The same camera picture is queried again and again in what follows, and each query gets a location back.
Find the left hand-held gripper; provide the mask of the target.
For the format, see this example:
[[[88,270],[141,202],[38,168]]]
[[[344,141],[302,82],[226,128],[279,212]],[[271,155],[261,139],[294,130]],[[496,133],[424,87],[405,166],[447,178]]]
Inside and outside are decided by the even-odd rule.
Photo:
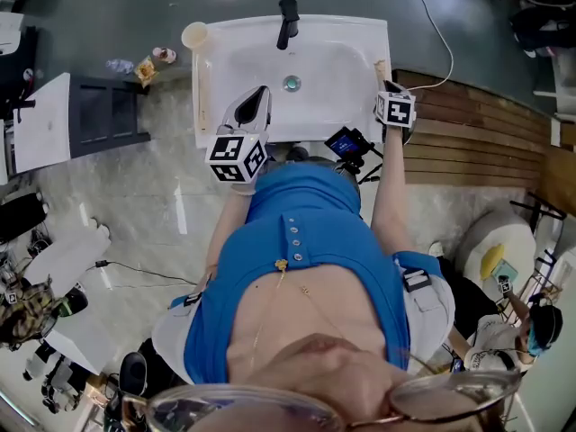
[[[228,106],[217,130],[223,135],[208,139],[205,154],[205,163],[219,183],[251,184],[256,180],[268,158],[265,131],[271,111],[272,94],[266,85],[252,88]]]

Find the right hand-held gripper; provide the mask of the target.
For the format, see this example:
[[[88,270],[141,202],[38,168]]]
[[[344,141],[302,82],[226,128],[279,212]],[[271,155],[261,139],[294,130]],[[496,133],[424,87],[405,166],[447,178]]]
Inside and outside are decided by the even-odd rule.
[[[373,115],[382,125],[411,129],[416,120],[416,97],[389,80],[379,82]]]

